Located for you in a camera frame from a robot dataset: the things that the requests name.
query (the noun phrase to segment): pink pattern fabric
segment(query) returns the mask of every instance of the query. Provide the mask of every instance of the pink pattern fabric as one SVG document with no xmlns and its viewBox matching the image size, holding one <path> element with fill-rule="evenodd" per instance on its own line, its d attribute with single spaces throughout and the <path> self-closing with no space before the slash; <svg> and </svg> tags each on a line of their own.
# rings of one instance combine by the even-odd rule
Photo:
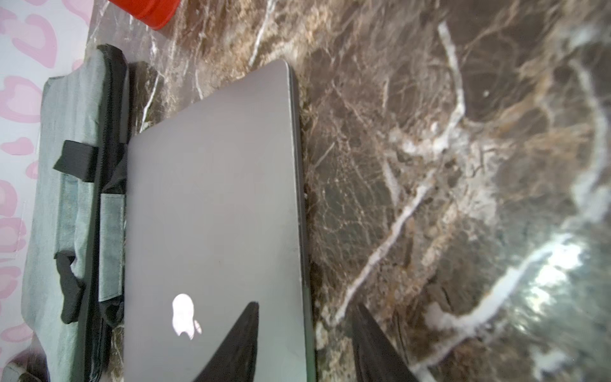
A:
<svg viewBox="0 0 611 382">
<path fill-rule="evenodd" d="M 41 89 L 47 78 L 82 64 L 93 0 L 8 0 L 0 5 L 1 375 L 32 337 L 20 306 L 38 178 Z"/>
<path fill-rule="evenodd" d="M 42 91 L 32 81 L 23 77 L 4 78 L 4 90 L 0 91 L 0 117 L 15 122 L 40 122 Z"/>
<path fill-rule="evenodd" d="M 0 215 L 11 217 L 17 209 L 17 191 L 12 184 L 0 179 Z"/>
<path fill-rule="evenodd" d="M 79 16 L 89 26 L 91 22 L 91 8 L 93 0 L 62 0 L 67 10 Z"/>
<path fill-rule="evenodd" d="M 25 323 L 6 329 L 0 333 L 0 339 L 6 342 L 23 342 L 32 338 L 34 332 Z"/>
<path fill-rule="evenodd" d="M 20 218 L 0 219 L 0 253 L 17 252 L 26 246 L 26 225 Z"/>
<path fill-rule="evenodd" d="M 17 266 L 0 267 L 0 299 L 8 298 L 17 289 L 21 269 Z"/>
<path fill-rule="evenodd" d="M 26 169 L 26 176 L 30 179 L 38 179 L 38 161 L 32 162 Z"/>
<path fill-rule="evenodd" d="M 30 155 L 34 153 L 34 144 L 29 138 L 21 137 L 16 141 L 1 144 L 0 150 L 11 155 Z"/>
<path fill-rule="evenodd" d="M 44 3 L 46 3 L 48 0 L 26 0 L 26 1 L 32 4 L 33 6 L 41 6 Z"/>
<path fill-rule="evenodd" d="M 46 18 L 32 14 L 21 22 L 13 12 L 0 7 L 0 34 L 9 35 L 15 48 L 47 68 L 55 66 L 57 38 Z"/>
</svg>

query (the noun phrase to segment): zipper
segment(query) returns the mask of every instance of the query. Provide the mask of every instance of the zipper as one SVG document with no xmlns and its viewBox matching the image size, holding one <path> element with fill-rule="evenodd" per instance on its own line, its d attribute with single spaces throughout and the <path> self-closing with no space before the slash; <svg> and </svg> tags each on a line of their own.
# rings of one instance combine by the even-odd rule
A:
<svg viewBox="0 0 611 382">
<path fill-rule="evenodd" d="M 100 260 L 100 204 L 101 193 L 104 185 L 110 180 L 112 172 L 119 162 L 122 154 L 120 145 L 120 108 L 122 105 L 121 97 L 118 101 L 115 91 L 119 89 L 123 95 L 123 81 L 127 71 L 125 58 L 118 48 L 111 45 L 98 46 L 104 55 L 106 65 L 106 79 L 104 82 L 105 110 L 100 134 L 100 148 L 98 150 L 98 163 L 95 179 L 95 194 L 93 202 L 93 220 L 90 230 L 93 230 L 90 239 L 92 240 L 92 253 L 90 259 L 90 288 L 87 296 L 88 310 L 86 316 L 84 334 L 84 375 L 89 382 L 97 382 L 108 362 L 109 341 L 112 329 L 103 320 L 98 303 L 98 277 Z"/>
</svg>

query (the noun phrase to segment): gray laptop bag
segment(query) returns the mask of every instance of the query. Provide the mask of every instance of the gray laptop bag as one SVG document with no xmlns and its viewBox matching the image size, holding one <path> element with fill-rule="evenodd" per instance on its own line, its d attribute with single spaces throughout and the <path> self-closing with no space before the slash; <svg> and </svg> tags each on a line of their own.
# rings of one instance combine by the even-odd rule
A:
<svg viewBox="0 0 611 382">
<path fill-rule="evenodd" d="M 128 68 L 100 45 L 43 91 L 22 313 L 51 381 L 97 381 L 123 317 Z"/>
</svg>

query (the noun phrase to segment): gray laptop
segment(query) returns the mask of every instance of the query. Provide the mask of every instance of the gray laptop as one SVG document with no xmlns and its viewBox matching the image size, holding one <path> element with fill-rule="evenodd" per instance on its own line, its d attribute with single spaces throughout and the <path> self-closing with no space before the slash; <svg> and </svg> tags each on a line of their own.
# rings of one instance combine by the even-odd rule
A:
<svg viewBox="0 0 611 382">
<path fill-rule="evenodd" d="M 255 381 L 313 381 L 294 76 L 275 61 L 132 139 L 125 380 L 191 382 L 258 303 Z"/>
</svg>

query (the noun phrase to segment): marble countertop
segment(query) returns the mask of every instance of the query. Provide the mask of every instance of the marble countertop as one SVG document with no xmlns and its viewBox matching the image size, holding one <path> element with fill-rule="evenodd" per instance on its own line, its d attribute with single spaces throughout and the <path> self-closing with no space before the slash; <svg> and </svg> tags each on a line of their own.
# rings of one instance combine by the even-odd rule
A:
<svg viewBox="0 0 611 382">
<path fill-rule="evenodd" d="M 421 381 L 611 375 L 605 0 L 96 0 L 134 132 L 277 58 L 299 81 L 319 381 L 365 303 Z M 111 375 L 121 378 L 121 330 Z"/>
</svg>

